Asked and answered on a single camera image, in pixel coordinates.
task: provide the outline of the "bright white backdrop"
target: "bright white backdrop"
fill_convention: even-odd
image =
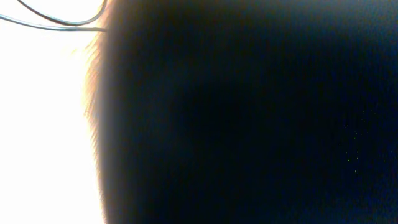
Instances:
[[[69,21],[102,0],[25,0]],[[17,0],[0,14],[56,26]],[[83,84],[96,32],[38,30],[0,20],[0,223],[103,224]]]

